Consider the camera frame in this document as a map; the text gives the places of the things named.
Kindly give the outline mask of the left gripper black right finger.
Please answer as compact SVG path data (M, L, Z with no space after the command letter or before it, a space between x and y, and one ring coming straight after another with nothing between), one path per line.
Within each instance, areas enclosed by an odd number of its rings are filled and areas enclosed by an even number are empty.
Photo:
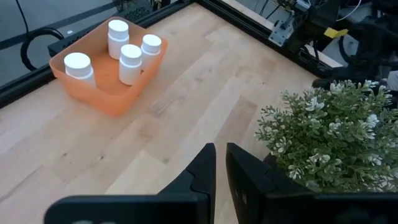
M231 142L226 169L239 223L397 224L396 193L316 193Z

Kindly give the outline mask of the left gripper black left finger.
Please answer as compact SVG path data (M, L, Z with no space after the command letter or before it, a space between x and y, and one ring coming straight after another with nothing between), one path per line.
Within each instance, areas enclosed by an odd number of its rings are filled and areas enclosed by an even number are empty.
M207 143L155 195L74 195L54 202L44 223L213 223L216 150Z

